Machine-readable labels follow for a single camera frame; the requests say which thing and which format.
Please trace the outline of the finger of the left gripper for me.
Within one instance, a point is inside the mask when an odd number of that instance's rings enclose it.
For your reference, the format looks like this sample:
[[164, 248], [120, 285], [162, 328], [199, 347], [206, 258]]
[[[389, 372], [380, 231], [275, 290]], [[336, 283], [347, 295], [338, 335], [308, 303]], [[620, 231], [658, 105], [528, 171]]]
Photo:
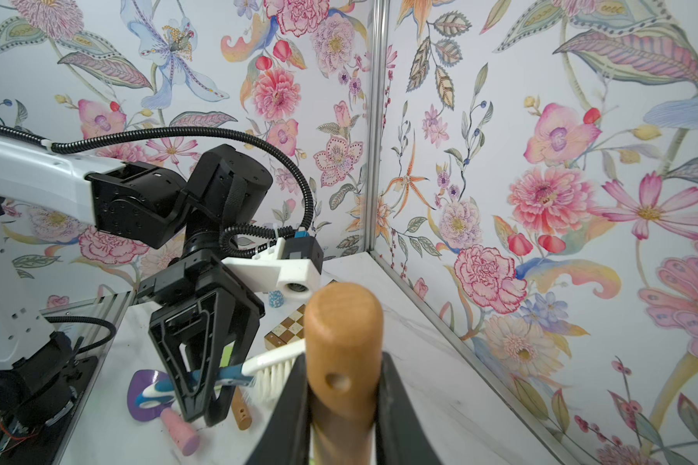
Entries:
[[209, 352], [209, 367], [205, 381], [207, 426], [215, 426], [228, 417], [234, 387], [223, 387], [215, 393], [223, 350], [232, 345], [228, 368], [243, 364], [259, 329], [260, 310], [238, 303], [233, 296], [216, 296], [214, 301], [213, 344]]
[[184, 420], [217, 419], [214, 376], [219, 370], [221, 338], [217, 310], [220, 293], [210, 292], [165, 304], [149, 322], [153, 342], [174, 389]]

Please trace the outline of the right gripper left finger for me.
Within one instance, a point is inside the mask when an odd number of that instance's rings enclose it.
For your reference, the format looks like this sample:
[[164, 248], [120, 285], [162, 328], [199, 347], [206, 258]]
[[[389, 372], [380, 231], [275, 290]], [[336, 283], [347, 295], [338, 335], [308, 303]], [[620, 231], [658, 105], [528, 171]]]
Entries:
[[310, 395], [306, 356], [300, 355], [247, 465], [310, 463]]

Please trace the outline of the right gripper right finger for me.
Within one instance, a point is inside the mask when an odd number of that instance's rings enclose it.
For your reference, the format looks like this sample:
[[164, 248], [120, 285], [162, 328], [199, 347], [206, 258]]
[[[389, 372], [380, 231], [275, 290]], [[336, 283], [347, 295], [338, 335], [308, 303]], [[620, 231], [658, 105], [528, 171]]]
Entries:
[[391, 355], [384, 352], [382, 356], [375, 416], [376, 463], [440, 465]]

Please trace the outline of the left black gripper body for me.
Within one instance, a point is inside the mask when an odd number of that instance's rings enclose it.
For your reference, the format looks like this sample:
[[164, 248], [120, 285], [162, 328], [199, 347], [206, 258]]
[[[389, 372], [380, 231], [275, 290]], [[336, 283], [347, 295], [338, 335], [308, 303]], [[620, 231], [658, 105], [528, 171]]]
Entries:
[[205, 294], [226, 257], [222, 232], [249, 224], [273, 185], [269, 171], [231, 145], [219, 145], [199, 160], [183, 191], [185, 221], [182, 254], [145, 279], [137, 302], [163, 306]]

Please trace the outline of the white blue cleaning brush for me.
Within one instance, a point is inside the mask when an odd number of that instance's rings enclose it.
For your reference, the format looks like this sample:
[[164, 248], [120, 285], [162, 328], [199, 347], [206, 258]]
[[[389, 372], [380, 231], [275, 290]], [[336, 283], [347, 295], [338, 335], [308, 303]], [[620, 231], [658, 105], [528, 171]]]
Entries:
[[[306, 350], [299, 339], [280, 348], [254, 356], [244, 363], [221, 367], [215, 376], [215, 387], [248, 387], [256, 403], [274, 403], [279, 399], [298, 357]], [[174, 402], [173, 382], [164, 374], [153, 382], [145, 382], [143, 390], [133, 397], [133, 405], [151, 409]]]

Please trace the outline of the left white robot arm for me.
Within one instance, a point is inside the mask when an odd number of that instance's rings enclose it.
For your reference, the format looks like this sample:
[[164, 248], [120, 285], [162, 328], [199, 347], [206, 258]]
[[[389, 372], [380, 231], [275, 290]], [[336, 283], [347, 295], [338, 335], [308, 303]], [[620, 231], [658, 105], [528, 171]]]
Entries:
[[[231, 347], [234, 362], [243, 362], [265, 313], [255, 287], [225, 260], [238, 256], [234, 236], [245, 233], [271, 175], [227, 144], [206, 152], [190, 178], [91, 156], [100, 144], [53, 143], [0, 127], [0, 217], [6, 200], [54, 210], [121, 240], [122, 256], [184, 233], [182, 257], [145, 279], [137, 299], [158, 306], [149, 335], [184, 418], [218, 424], [234, 396], [214, 386], [222, 353]], [[73, 401], [75, 354], [68, 336], [27, 307], [0, 234], [0, 412], [29, 428], [61, 416]]]

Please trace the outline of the green trowel upper middle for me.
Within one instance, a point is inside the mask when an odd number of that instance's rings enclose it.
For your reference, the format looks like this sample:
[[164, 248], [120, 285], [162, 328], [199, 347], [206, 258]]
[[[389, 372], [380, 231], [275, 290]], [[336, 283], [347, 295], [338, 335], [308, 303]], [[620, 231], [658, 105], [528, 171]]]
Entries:
[[253, 418], [240, 387], [234, 389], [231, 408], [238, 429], [240, 431], [248, 430], [252, 426]]

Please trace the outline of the green trowel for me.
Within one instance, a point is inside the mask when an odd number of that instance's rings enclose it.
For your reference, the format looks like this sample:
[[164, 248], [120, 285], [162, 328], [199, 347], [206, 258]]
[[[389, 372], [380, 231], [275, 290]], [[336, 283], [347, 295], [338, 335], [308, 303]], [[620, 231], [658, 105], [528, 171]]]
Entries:
[[370, 463], [383, 331], [380, 302], [358, 284], [332, 283], [306, 306], [306, 372], [318, 464]]
[[253, 418], [240, 387], [234, 389], [231, 408], [238, 429], [240, 431], [248, 430], [252, 426]]

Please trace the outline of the green trowel lower middle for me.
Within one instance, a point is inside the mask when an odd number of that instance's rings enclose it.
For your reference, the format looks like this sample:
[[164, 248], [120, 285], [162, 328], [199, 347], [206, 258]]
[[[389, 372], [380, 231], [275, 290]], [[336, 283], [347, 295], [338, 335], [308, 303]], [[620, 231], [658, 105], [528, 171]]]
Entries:
[[318, 464], [370, 463], [383, 331], [380, 302], [358, 284], [332, 283], [306, 306], [306, 372]]

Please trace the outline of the small blue patterned cup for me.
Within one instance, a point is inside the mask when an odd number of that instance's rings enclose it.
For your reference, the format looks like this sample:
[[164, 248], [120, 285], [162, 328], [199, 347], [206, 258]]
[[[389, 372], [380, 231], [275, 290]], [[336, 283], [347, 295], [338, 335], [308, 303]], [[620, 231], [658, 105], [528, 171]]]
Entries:
[[284, 302], [285, 298], [282, 292], [272, 291], [269, 293], [269, 306], [271, 306], [271, 308], [279, 308], [283, 306]]

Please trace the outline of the wooden chessboard box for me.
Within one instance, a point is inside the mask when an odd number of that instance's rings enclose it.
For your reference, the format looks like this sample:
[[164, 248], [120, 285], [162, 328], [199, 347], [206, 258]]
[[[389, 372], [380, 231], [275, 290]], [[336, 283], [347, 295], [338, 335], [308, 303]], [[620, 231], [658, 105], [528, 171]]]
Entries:
[[304, 338], [305, 311], [306, 307], [301, 305], [265, 335], [264, 343], [267, 351], [283, 347]]

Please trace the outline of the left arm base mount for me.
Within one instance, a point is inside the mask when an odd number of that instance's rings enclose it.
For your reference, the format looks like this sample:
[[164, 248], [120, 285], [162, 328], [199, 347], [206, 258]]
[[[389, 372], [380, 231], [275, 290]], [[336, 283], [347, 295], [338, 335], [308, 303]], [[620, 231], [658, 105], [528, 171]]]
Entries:
[[57, 464], [99, 365], [54, 332], [31, 358], [0, 370], [0, 464]]

